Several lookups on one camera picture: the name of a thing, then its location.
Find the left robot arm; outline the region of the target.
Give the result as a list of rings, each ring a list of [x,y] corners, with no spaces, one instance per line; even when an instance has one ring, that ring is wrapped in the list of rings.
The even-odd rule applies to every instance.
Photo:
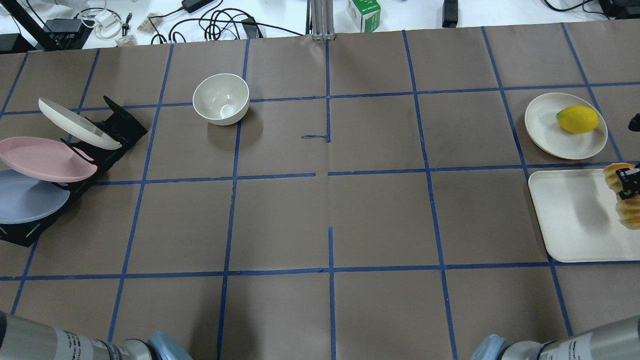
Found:
[[[192,356],[163,332],[149,340],[113,343],[36,321],[0,313],[2,360],[190,360]]]

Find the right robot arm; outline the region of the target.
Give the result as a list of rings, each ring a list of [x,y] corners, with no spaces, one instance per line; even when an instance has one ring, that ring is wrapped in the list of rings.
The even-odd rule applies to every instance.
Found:
[[[547,253],[562,264],[639,260],[639,166],[547,170],[528,180]],[[597,326],[558,341],[489,335],[473,360],[637,360],[639,317]]]

